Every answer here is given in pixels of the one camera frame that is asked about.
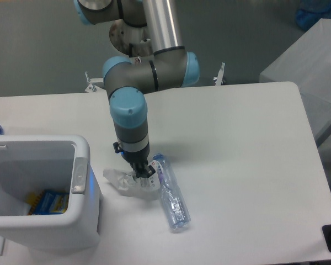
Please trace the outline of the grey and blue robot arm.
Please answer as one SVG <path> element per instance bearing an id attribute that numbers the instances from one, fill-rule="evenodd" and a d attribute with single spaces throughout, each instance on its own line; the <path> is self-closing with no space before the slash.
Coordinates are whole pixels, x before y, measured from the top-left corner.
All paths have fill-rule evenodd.
<path id="1" fill-rule="evenodd" d="M 153 59 L 133 63 L 114 56 L 102 68 L 117 142 L 114 151 L 130 164 L 136 178 L 155 173 L 148 162 L 147 103 L 144 95 L 194 85 L 200 77 L 196 55 L 186 51 L 180 35 L 175 1 L 75 1 L 80 20 L 96 25 L 123 20 L 147 28 Z"/>

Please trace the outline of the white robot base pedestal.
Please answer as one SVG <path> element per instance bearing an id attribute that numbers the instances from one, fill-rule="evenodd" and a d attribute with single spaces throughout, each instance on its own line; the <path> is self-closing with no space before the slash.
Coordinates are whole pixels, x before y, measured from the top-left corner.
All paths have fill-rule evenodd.
<path id="1" fill-rule="evenodd" d="M 122 19 L 112 23 L 109 30 L 109 39 L 114 48 L 122 56 L 128 56 L 132 63 L 142 63 L 153 59 L 153 50 L 150 35 L 147 27 L 133 28 L 127 25 Z M 211 84 L 215 86 L 226 84 L 224 77 L 225 63 L 223 62 L 217 76 L 213 77 Z M 101 92 L 104 90 L 103 78 L 89 78 L 85 72 L 87 87 L 86 92 Z"/>

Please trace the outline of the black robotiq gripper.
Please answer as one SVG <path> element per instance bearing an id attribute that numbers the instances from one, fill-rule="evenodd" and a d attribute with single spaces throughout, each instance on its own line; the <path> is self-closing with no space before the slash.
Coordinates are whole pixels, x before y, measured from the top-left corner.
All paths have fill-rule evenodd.
<path id="1" fill-rule="evenodd" d="M 136 178 L 149 178 L 155 174 L 156 170 L 148 164 L 148 155 L 150 154 L 150 144 L 148 143 L 143 149 L 136 152 L 129 152 L 120 147 L 118 142 L 113 143 L 115 153 L 120 153 L 121 157 L 128 162 Z"/>

